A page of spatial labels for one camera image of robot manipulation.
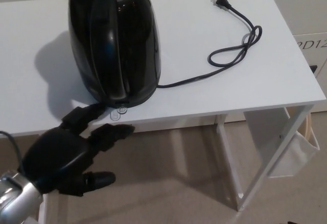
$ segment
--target silver robotic arm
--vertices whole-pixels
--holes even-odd
[[[35,213],[42,194],[22,174],[9,171],[0,178],[0,223],[16,224]]]
[[[53,190],[83,196],[115,182],[112,172],[83,173],[100,151],[111,149],[116,141],[134,132],[130,125],[105,124],[92,131],[88,138],[81,137],[88,123],[105,110],[103,104],[75,108],[62,119],[59,127],[42,134],[23,158],[13,137],[1,132],[15,147],[19,168],[0,177],[0,224],[23,223],[40,206],[43,194]]]

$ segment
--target floor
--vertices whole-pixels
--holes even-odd
[[[47,223],[327,223],[327,113],[312,116],[321,151],[295,177],[267,179],[241,213],[215,128],[206,126],[137,133],[118,142],[90,169],[115,172],[116,183],[83,198],[52,193]],[[245,122],[226,127],[246,187],[260,160]],[[35,139],[18,139],[23,152]],[[0,144],[0,171],[15,168],[10,146]]]

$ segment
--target white table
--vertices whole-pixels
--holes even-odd
[[[161,46],[160,84],[215,70],[206,59],[214,50],[238,45],[248,29],[211,0],[151,0]],[[281,144],[240,198],[248,204],[269,169],[312,108],[325,100],[274,0],[229,0],[263,36],[245,60],[212,78],[157,90],[144,104],[130,108],[119,123],[156,122],[222,115],[223,138],[234,187],[243,194],[224,133],[224,114],[298,106],[285,124]],[[74,63],[68,35],[68,0],[0,4],[0,128],[13,135],[39,134],[56,127],[75,106],[94,103]],[[221,54],[229,62],[235,53]],[[109,116],[95,125],[114,123]]]

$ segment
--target black power cord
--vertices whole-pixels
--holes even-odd
[[[172,88],[172,87],[176,87],[176,86],[181,86],[181,85],[186,85],[192,82],[196,82],[196,81],[200,81],[200,80],[204,80],[207,79],[211,76],[214,76],[216,74],[219,74],[233,66],[235,66],[236,64],[240,63],[246,56],[247,51],[249,50],[249,48],[253,45],[255,45],[262,36],[262,27],[261,26],[254,26],[251,21],[245,17],[243,14],[241,14],[240,12],[238,12],[236,9],[234,9],[231,4],[228,2],[228,0],[216,0],[215,4],[218,7],[224,7],[227,10],[233,12],[235,15],[239,16],[240,18],[242,18],[243,20],[245,20],[245,22],[250,26],[251,31],[248,37],[247,42],[244,42],[241,45],[238,46],[233,46],[233,47],[228,47],[228,48],[223,48],[223,49],[219,49],[216,50],[214,52],[212,52],[209,56],[208,56],[208,63],[211,64],[212,66],[215,67],[221,67],[220,69],[204,74],[204,75],[200,75],[197,77],[193,77],[187,80],[183,80],[183,81],[179,81],[173,84],[169,84],[169,85],[158,85],[158,88]],[[218,53],[222,53],[222,52],[229,52],[229,51],[236,51],[240,49],[241,51],[238,53],[238,55],[235,57],[234,60],[232,60],[229,63],[226,64],[220,64],[220,63],[216,63],[212,60],[212,57]]]
[[[15,141],[15,138],[12,135],[10,135],[8,132],[5,132],[5,131],[0,131],[0,134],[5,135],[11,142],[12,146],[14,147],[15,153],[17,155],[18,163],[19,163],[19,170],[20,170],[21,174],[25,176],[25,171],[24,171],[24,167],[22,164],[21,153],[20,153],[19,147],[17,145],[17,142]]]

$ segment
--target black electric kettle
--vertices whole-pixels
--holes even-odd
[[[88,91],[107,106],[145,102],[160,78],[150,0],[69,0],[74,57]]]

